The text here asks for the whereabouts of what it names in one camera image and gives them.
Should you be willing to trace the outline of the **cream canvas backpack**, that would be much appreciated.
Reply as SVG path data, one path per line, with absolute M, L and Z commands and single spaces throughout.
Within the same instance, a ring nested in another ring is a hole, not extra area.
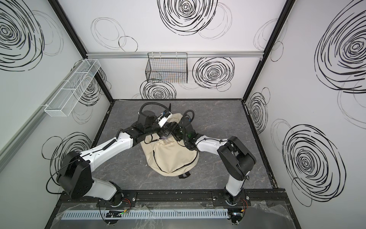
M 199 152 L 190 151 L 183 146 L 183 141 L 177 142 L 172 136 L 160 139 L 158 134 L 148 135 L 141 147 L 149 167 L 166 177 L 184 177 L 184 174 L 196 166 Z

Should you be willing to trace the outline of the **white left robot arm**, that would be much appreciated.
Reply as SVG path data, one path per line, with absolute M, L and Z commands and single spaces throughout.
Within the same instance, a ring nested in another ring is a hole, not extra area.
M 140 112 L 135 123 L 119 129 L 111 140 L 83 152 L 67 153 L 56 181 L 72 199 L 94 197 L 107 201 L 112 207 L 119 207 L 124 201 L 122 189 L 114 182 L 92 177 L 92 172 L 117 154 L 138 145 L 147 136 L 158 133 L 171 115 L 167 110 L 159 117 L 152 111 Z

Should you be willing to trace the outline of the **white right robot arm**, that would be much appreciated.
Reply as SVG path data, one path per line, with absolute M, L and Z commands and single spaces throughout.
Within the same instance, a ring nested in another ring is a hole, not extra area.
M 255 156 L 244 143 L 236 136 L 220 139 L 199 134 L 187 117 L 178 123 L 172 122 L 169 129 L 174 139 L 183 141 L 187 149 L 212 153 L 221 158 L 229 173 L 224 194 L 226 202 L 232 206 L 239 202 L 244 191 L 243 185 L 256 164 Z

